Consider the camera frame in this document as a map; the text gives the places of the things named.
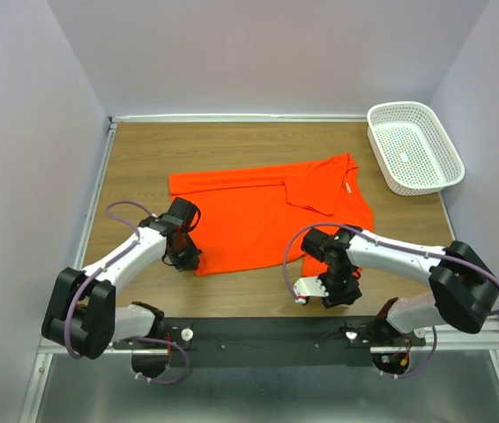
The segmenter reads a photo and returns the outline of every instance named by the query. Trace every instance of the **white basket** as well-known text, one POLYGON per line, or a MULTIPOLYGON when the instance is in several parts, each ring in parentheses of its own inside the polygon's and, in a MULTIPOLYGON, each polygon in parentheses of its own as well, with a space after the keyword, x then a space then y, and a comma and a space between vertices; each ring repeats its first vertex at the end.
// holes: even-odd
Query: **white basket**
POLYGON ((389 188, 401 196, 440 191, 465 167, 434 111, 415 101, 372 107, 367 134, 389 188))

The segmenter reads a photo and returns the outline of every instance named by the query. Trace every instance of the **metal frame bar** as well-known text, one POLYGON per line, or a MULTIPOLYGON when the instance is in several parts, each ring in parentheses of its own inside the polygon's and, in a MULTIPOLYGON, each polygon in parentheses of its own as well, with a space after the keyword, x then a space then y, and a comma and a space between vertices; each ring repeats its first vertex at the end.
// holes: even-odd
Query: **metal frame bar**
MULTIPOLYGON (((89 204, 86 222, 75 257, 74 266, 81 267, 85 257, 86 246, 89 241, 91 227, 93 226, 94 213, 99 202, 102 182, 107 169, 110 150, 115 139, 115 132, 118 122, 365 122, 365 115, 268 115, 268 114, 248 114, 248 115, 149 115, 149 116, 119 116, 111 118, 107 143, 101 160, 94 193, 89 204)), ((442 194, 439 194, 443 212, 448 223, 452 238, 455 233, 451 224, 450 215, 443 202, 442 194)), ((431 332, 427 335, 427 341, 431 344, 431 332)), ((499 316, 489 317, 478 335, 467 335, 453 329, 451 326, 443 326, 438 329, 439 344, 438 350, 489 350, 495 371, 499 380, 499 316)), ((427 350, 428 347, 416 348, 427 350)), ((388 348, 372 348, 373 353, 390 351, 388 348)), ((106 353, 167 353, 166 350, 116 350, 112 345, 106 353)), ((65 349, 47 339, 42 339, 38 347, 38 355, 34 364, 34 371, 26 392, 25 403, 20 415, 20 423, 35 423, 40 410, 40 403, 46 388, 48 371, 52 363, 53 354, 65 354, 65 349)))

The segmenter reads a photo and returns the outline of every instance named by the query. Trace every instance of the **gray floor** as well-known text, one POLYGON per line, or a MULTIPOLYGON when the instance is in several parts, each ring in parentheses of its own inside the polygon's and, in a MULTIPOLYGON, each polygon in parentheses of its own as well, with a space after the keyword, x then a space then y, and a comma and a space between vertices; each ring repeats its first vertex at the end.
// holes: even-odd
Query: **gray floor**
POLYGON ((499 423, 499 385, 484 351, 440 352, 402 381, 357 367, 230 368, 167 387, 135 381, 126 354, 57 355, 38 421, 499 423))

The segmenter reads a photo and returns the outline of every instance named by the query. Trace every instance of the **basket rim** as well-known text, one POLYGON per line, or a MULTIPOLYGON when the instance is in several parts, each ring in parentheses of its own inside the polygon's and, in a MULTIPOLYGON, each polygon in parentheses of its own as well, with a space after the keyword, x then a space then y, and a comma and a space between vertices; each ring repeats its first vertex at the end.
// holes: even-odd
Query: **basket rim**
POLYGON ((442 125, 442 122, 439 120, 439 118, 436 115, 436 112, 431 109, 430 106, 427 106, 423 103, 420 103, 418 101, 391 101, 388 103, 381 103, 381 104, 376 104, 372 108, 369 109, 367 112, 367 123, 369 126, 369 130, 371 131, 371 134, 373 134, 373 138, 375 139, 376 145, 379 149, 379 152, 381 153, 381 157, 383 158, 384 165, 386 167, 386 170, 389 172, 391 175, 391 178, 396 182, 405 187, 406 189, 412 189, 412 190, 425 190, 425 189, 443 189, 450 187, 451 185, 455 185, 457 183, 460 183, 461 180, 465 177, 465 165, 463 164, 463 161, 459 157, 459 153, 457 149, 455 148, 455 145, 451 142, 451 138, 448 135, 447 131, 442 125), (379 108, 384 108, 384 107, 389 107, 389 106, 416 106, 419 108, 424 109, 425 112, 428 112, 434 119, 436 119, 438 129, 445 135, 445 141, 449 143, 449 146, 451 147, 453 153, 454 153, 454 159, 457 161, 459 164, 460 170, 459 170, 459 175, 457 178, 455 178, 453 181, 446 182, 446 183, 437 183, 433 185, 425 185, 424 187, 420 186, 415 186, 415 185, 410 185, 408 183, 402 182, 400 178, 398 178, 395 173, 392 171, 391 167, 389 166, 389 161, 387 160, 386 154, 384 153, 383 150, 381 150, 381 146, 379 144, 379 138, 376 134, 376 132, 373 130, 373 123, 371 122, 371 114, 378 110, 379 108))

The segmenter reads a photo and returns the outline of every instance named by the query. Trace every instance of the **wooden tabletop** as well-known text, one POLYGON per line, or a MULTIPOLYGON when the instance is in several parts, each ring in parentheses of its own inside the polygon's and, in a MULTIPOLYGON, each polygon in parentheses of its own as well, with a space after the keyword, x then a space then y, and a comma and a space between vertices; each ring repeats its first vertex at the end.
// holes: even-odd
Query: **wooden tabletop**
MULTIPOLYGON (((118 199, 138 201, 155 213, 169 207, 168 176, 239 167, 323 160, 350 152, 358 183, 373 210, 375 232, 402 241, 449 245, 451 234, 437 194, 401 197, 389 190, 367 138, 365 122, 174 122, 119 123, 85 264, 99 260, 130 236, 130 229, 105 215, 118 199)), ((132 221, 145 214, 131 206, 115 211, 132 221)), ((299 278, 300 260, 289 264, 299 278)), ((294 304, 280 266, 204 278, 156 262, 117 298, 118 306, 143 301, 173 317, 373 315, 392 297, 425 293, 419 283, 365 269, 363 296, 351 307, 326 310, 320 300, 294 304)))

